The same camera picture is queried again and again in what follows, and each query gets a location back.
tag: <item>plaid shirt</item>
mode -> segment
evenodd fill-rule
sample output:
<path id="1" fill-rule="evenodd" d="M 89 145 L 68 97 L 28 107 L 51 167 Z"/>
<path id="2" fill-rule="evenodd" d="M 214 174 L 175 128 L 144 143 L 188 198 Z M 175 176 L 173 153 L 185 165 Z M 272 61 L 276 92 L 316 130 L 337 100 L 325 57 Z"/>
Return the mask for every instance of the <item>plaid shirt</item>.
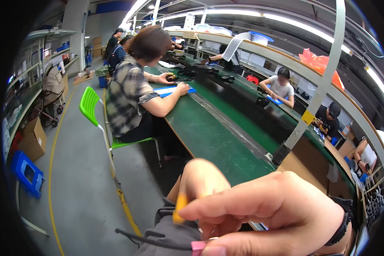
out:
<path id="1" fill-rule="evenodd" d="M 138 127 L 146 112 L 141 104 L 158 96 L 144 76 L 143 67 L 132 56 L 125 56 L 117 65 L 105 95 L 113 136 L 121 137 Z"/>

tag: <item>pink connector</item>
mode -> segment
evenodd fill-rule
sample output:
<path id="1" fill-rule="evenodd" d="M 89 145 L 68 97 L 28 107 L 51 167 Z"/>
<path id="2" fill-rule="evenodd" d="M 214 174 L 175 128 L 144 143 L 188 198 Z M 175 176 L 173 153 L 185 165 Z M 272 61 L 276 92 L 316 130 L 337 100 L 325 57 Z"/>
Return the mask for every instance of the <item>pink connector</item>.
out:
<path id="1" fill-rule="evenodd" d="M 192 246 L 192 256 L 201 256 L 203 249 L 206 246 L 206 241 L 193 241 L 191 242 Z"/>

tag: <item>stroller wheel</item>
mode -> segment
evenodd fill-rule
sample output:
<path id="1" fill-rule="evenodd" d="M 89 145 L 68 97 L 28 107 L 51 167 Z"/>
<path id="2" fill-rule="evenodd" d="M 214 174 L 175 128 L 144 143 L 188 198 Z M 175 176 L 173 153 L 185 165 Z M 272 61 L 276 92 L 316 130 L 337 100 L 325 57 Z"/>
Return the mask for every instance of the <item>stroller wheel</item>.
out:
<path id="1" fill-rule="evenodd" d="M 56 120 L 56 119 L 51 120 L 51 125 L 52 125 L 52 127 L 57 127 L 58 120 Z"/>

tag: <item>orange plastic bag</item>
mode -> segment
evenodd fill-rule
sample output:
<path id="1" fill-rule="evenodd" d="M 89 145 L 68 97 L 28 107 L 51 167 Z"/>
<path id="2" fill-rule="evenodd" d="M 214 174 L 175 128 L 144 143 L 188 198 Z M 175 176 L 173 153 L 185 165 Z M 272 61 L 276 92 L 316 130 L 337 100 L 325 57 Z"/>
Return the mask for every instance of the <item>orange plastic bag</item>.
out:
<path id="1" fill-rule="evenodd" d="M 310 49 L 303 49 L 303 54 L 298 55 L 300 57 L 300 61 L 309 67 L 314 68 L 315 70 L 319 71 L 321 74 L 324 74 L 324 71 L 326 70 L 327 63 L 328 63 L 328 56 L 316 56 L 312 52 L 310 52 Z M 344 85 L 339 77 L 339 74 L 337 73 L 337 70 L 334 71 L 333 76 L 333 83 L 335 83 L 338 87 L 340 87 L 342 90 L 344 90 Z"/>

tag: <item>yellow floor line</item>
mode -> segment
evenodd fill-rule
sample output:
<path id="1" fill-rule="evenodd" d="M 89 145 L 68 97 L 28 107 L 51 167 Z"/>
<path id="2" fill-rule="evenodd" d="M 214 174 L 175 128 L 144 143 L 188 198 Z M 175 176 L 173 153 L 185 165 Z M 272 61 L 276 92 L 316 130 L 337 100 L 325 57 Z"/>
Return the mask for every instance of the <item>yellow floor line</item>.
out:
<path id="1" fill-rule="evenodd" d="M 51 224 L 53 225 L 54 236 L 56 237 L 58 248 L 60 249 L 60 253 L 61 253 L 62 256 L 65 256 L 65 255 L 64 255 L 63 249 L 61 248 L 60 240 L 58 239 L 56 225 L 54 223 L 53 205 L 52 205 L 52 202 L 51 202 L 51 172 L 52 172 L 52 167 L 53 167 L 54 150 L 56 148 L 56 142 L 57 142 L 58 133 L 60 131 L 60 127 L 61 127 L 61 124 L 63 122 L 64 115 L 65 115 L 65 113 L 67 111 L 68 106 L 70 105 L 70 101 L 72 99 L 72 96 L 74 95 L 74 93 L 75 93 L 77 88 L 78 88 L 78 86 L 76 86 L 74 88 L 74 90 L 72 91 L 72 94 L 71 94 L 71 96 L 70 96 L 70 98 L 69 98 L 69 100 L 67 102 L 67 105 L 65 106 L 65 109 L 63 111 L 63 115 L 61 116 L 60 122 L 58 124 L 58 129 L 57 129 L 57 132 L 56 132 L 56 136 L 54 137 L 53 149 L 51 151 L 50 167 L 49 167 L 49 174 L 48 174 L 48 176 L 49 176 L 49 178 L 48 178 L 48 202 L 49 202 L 49 205 L 50 205 Z"/>
<path id="2" fill-rule="evenodd" d="M 106 112 L 106 108 L 105 108 L 105 91 L 106 90 L 104 90 L 103 95 L 102 95 L 102 102 L 104 103 L 104 119 L 106 119 L 106 117 L 107 117 L 107 112 Z M 115 178 L 114 171 L 113 171 L 113 168 L 111 165 L 110 165 L 110 168 L 111 168 L 111 172 L 113 174 L 113 178 Z M 118 188 L 117 188 L 117 193 L 121 199 L 122 207 L 124 208 L 124 212 L 127 216 L 129 223 L 131 224 L 132 229 L 134 230 L 135 234 L 137 234 L 138 236 L 142 236 L 142 233 L 141 233 L 138 225 L 135 223 L 134 218 L 132 217 L 129 206 L 128 206 L 127 202 L 125 201 L 124 193 L 122 192 L 121 189 L 118 189 Z"/>

